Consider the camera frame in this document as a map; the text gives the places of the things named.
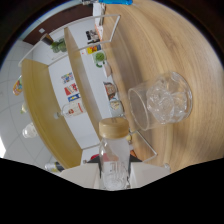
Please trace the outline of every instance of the shelf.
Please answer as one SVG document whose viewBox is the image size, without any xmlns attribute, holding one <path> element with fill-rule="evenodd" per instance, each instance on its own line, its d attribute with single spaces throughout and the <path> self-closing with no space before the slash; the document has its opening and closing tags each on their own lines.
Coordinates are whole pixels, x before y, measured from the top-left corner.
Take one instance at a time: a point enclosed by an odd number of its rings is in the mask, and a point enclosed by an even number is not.
<svg viewBox="0 0 224 224">
<path fill-rule="evenodd" d="M 29 115 L 48 150 L 65 169 L 79 166 L 82 149 L 65 119 L 54 118 L 54 113 L 61 109 L 51 84 L 48 66 L 24 59 L 22 82 Z"/>
<path fill-rule="evenodd" d="M 101 136 L 99 135 L 99 122 L 102 117 L 94 98 L 94 94 L 92 92 L 91 85 L 89 83 L 88 76 L 82 62 L 80 51 L 78 50 L 78 46 L 69 28 L 65 28 L 64 33 L 68 56 L 76 80 L 76 84 L 79 88 L 83 103 L 86 107 L 86 111 L 97 133 L 97 136 L 99 139 L 101 139 Z"/>
</svg>

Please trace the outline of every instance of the wooden table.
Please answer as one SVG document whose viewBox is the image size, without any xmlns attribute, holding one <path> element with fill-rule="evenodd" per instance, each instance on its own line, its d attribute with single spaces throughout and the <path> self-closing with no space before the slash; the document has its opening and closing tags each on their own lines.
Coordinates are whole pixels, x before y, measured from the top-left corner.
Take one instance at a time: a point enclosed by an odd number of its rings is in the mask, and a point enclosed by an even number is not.
<svg viewBox="0 0 224 224">
<path fill-rule="evenodd" d="M 168 163 L 171 172 L 224 155 L 224 72 L 208 41 L 191 23 L 153 1 L 106 5 L 106 14 L 120 14 L 113 40 L 104 44 L 131 129 L 128 89 L 168 70 L 181 74 L 192 90 L 190 116 L 177 124 L 142 132 L 158 156 L 150 164 Z M 104 38 L 114 21 L 104 19 Z M 150 149 L 133 136 L 135 153 L 145 160 Z"/>
</svg>

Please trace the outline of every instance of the clear plastic cup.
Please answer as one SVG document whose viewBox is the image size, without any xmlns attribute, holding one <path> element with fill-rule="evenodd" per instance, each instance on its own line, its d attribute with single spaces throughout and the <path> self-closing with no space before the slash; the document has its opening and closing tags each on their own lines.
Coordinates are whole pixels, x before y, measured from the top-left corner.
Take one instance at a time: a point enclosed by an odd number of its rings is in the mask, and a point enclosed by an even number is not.
<svg viewBox="0 0 224 224">
<path fill-rule="evenodd" d="M 129 89 L 131 113 L 143 131 L 186 119 L 192 110 L 192 93 L 186 80 L 166 72 L 152 82 Z"/>
</svg>

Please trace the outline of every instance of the glass bottle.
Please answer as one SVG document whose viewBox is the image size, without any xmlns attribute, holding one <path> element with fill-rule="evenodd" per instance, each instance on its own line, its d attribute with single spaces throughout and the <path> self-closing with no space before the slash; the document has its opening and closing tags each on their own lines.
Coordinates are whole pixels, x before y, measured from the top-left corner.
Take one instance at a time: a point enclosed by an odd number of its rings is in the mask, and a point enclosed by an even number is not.
<svg viewBox="0 0 224 224">
<path fill-rule="evenodd" d="M 58 119 L 59 117 L 73 117 L 77 116 L 79 114 L 85 113 L 86 108 L 83 104 L 83 101 L 81 98 L 78 98 L 74 101 L 71 101 L 67 104 L 65 104 L 62 107 L 62 110 L 60 112 L 56 112 L 54 114 L 54 118 Z"/>
<path fill-rule="evenodd" d="M 128 121 L 122 117 L 103 119 L 99 123 L 99 133 L 102 136 L 99 158 L 103 184 L 109 191 L 126 189 L 130 160 L 126 139 Z"/>
</svg>

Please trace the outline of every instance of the bottle cap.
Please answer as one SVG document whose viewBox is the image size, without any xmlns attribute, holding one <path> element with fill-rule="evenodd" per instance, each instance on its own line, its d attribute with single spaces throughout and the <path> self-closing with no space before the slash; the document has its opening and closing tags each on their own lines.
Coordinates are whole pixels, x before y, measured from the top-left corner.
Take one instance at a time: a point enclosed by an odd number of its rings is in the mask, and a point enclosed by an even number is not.
<svg viewBox="0 0 224 224">
<path fill-rule="evenodd" d="M 99 122 L 99 134 L 103 138 L 124 138 L 129 134 L 129 123 L 122 117 L 106 118 Z"/>
</svg>

